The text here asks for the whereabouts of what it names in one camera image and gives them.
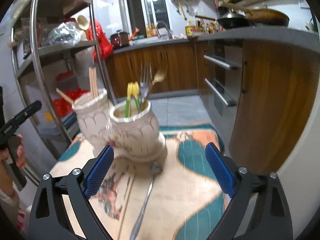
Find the person's left hand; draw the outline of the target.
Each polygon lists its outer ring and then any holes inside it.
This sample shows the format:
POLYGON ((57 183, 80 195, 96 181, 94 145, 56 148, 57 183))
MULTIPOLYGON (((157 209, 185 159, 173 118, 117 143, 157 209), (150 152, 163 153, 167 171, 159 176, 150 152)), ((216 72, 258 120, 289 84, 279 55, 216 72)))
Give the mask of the person's left hand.
POLYGON ((13 135, 5 145, 9 148, 1 149, 1 191, 10 198, 15 195, 14 184, 21 191, 27 183, 23 171, 26 159, 22 141, 20 134, 13 135))

